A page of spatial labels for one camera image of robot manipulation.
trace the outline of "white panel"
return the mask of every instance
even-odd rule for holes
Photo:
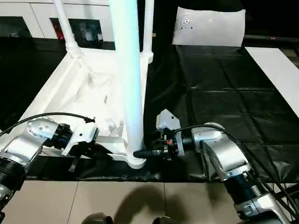
[[[0,0],[0,2],[53,3],[53,0]],[[109,0],[63,0],[64,4],[108,6]]]
[[[21,16],[32,37],[44,38],[29,3],[0,3],[0,16]]]
[[[299,117],[299,69],[277,48],[246,48]]]
[[[57,18],[54,4],[32,3],[34,14],[42,28],[45,38],[57,39],[57,35],[49,18]],[[109,6],[64,4],[69,19],[99,20],[104,41],[114,41]]]

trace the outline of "white cabinet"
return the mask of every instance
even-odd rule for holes
[[[25,36],[44,38],[29,3],[0,2],[0,36]]]
[[[53,20],[51,20],[51,18],[57,18],[54,4],[31,3],[31,7],[44,37],[57,38]],[[64,4],[64,10],[69,19],[99,21],[103,40],[114,41],[109,6]]]

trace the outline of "cabinet door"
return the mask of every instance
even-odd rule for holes
[[[31,3],[31,6],[45,38],[61,38],[54,4]],[[114,41],[109,6],[64,4],[64,10],[79,45],[81,39]]]
[[[0,36],[43,38],[29,3],[0,3]]]

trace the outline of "glass cabinet door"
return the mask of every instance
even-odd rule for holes
[[[63,40],[58,18],[50,18],[52,26],[55,30],[58,39]],[[69,19],[71,29],[73,31],[75,40],[80,47],[97,47],[103,42],[103,34],[101,31],[99,20],[87,19]]]
[[[0,3],[0,36],[44,38],[29,3]]]

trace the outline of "white stand base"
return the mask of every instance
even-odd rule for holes
[[[127,131],[116,51],[85,48],[81,51],[83,54],[76,58],[72,58],[70,53],[66,54],[21,119],[44,112],[70,112],[95,117],[100,129],[97,142],[112,152],[114,160],[125,161],[132,168],[141,168],[145,159],[127,155]],[[152,56],[140,54],[143,107],[148,64],[151,61]],[[52,118],[57,123],[69,124],[71,129],[83,122],[67,116]],[[16,127],[8,139],[22,133],[25,125]],[[61,151],[45,148],[42,155],[61,156]]]

